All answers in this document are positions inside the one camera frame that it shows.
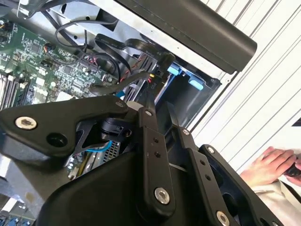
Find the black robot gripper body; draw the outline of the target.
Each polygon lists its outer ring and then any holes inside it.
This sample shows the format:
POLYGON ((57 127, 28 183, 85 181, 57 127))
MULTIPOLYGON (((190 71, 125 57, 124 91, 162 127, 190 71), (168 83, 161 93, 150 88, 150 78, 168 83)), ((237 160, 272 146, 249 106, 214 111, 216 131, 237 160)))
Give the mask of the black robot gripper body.
POLYGON ((195 200, 185 171, 170 167, 176 210, 165 222, 144 220, 137 210, 136 154, 121 155, 51 194, 37 226, 207 226, 201 200, 195 200))

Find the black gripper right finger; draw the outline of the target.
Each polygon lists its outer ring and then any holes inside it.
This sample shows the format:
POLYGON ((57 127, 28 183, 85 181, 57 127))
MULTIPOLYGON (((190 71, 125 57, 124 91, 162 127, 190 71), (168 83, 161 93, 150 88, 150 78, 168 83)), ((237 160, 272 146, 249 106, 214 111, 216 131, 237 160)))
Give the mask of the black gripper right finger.
POLYGON ((179 126, 166 103, 166 138, 170 163, 183 166, 192 189, 193 210, 203 226, 280 226, 280 220, 260 200, 211 145, 197 147, 191 133, 179 126))

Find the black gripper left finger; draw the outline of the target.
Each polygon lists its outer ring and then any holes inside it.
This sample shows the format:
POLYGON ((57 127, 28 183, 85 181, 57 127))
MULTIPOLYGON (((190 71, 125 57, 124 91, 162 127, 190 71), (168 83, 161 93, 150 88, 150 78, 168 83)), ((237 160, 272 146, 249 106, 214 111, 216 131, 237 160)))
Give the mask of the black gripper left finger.
POLYGON ((140 154, 140 212, 171 216, 174 191, 152 95, 138 110, 106 95, 11 107, 0 113, 0 152, 41 170, 60 170, 72 156, 109 141, 120 142, 121 151, 140 154))

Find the person's bare hand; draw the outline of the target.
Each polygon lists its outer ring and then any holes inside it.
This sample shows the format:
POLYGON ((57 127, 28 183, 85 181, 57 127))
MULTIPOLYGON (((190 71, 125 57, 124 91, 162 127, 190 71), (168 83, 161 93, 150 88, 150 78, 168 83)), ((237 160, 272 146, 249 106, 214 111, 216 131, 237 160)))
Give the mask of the person's bare hand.
POLYGON ((268 147, 241 174, 241 178, 250 186, 263 186, 275 182, 292 165, 301 168, 301 155, 294 150, 268 147))

